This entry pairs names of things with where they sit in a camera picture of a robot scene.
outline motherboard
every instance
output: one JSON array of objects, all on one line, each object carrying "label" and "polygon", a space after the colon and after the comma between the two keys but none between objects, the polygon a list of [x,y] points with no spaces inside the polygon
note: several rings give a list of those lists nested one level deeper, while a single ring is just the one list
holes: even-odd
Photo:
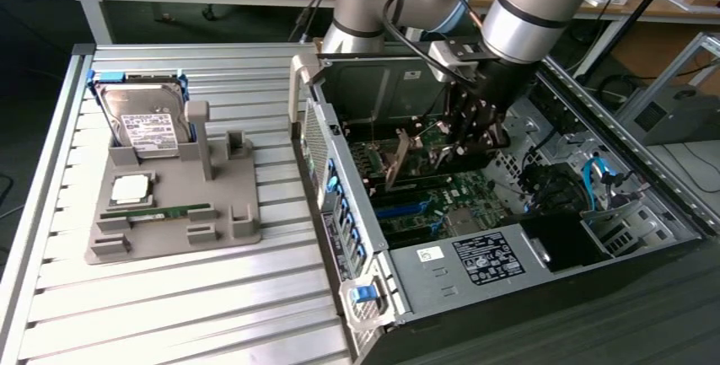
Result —
[{"label": "motherboard", "polygon": [[[493,192],[493,181],[478,169],[448,172],[437,168],[434,162],[442,153],[440,133],[428,131],[410,137],[405,153],[404,135],[398,132],[398,138],[350,142],[390,249],[497,227],[510,211]],[[388,187],[393,169],[396,180]]]}]

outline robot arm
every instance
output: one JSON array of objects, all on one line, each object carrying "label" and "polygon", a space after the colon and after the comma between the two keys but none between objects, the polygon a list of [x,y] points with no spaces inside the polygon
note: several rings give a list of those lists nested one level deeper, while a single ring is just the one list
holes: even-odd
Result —
[{"label": "robot arm", "polygon": [[[338,0],[323,51],[382,49],[382,14],[378,17],[376,11],[377,4],[386,1]],[[432,43],[428,56],[433,74],[450,84],[441,119],[454,153],[465,155],[508,146],[505,112],[532,81],[538,61],[553,48],[581,3],[583,0],[494,0],[482,22],[480,43]],[[394,25],[428,30],[450,30],[464,12],[458,0],[396,0],[392,5]]]}]

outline gray 3d printed holder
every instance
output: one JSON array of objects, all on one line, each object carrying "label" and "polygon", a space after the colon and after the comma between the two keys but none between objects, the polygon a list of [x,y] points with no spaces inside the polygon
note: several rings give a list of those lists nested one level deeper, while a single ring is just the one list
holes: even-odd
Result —
[{"label": "gray 3d printed holder", "polygon": [[[261,241],[261,211],[253,144],[243,132],[209,139],[206,101],[186,104],[197,142],[179,157],[138,159],[132,148],[110,147],[96,215],[90,230],[90,264],[138,260]],[[146,196],[119,203],[112,190],[123,177],[147,177]]]}]

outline metal slotted table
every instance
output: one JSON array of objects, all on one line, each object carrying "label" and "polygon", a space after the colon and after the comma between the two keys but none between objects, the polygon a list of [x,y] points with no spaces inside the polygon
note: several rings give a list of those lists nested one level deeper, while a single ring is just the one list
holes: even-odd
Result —
[{"label": "metal slotted table", "polygon": [[[291,44],[100,46],[72,56],[0,287],[0,363],[350,363],[287,133]],[[209,135],[255,147],[263,240],[88,266],[107,145],[90,69],[189,75]]]}]

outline warning label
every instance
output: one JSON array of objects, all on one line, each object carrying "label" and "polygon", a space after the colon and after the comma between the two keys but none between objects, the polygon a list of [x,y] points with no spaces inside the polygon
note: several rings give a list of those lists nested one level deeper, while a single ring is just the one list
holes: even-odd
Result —
[{"label": "warning label", "polygon": [[124,130],[139,152],[178,148],[170,114],[122,115]]},{"label": "warning label", "polygon": [[476,285],[525,273],[502,233],[456,241],[453,247]]}]

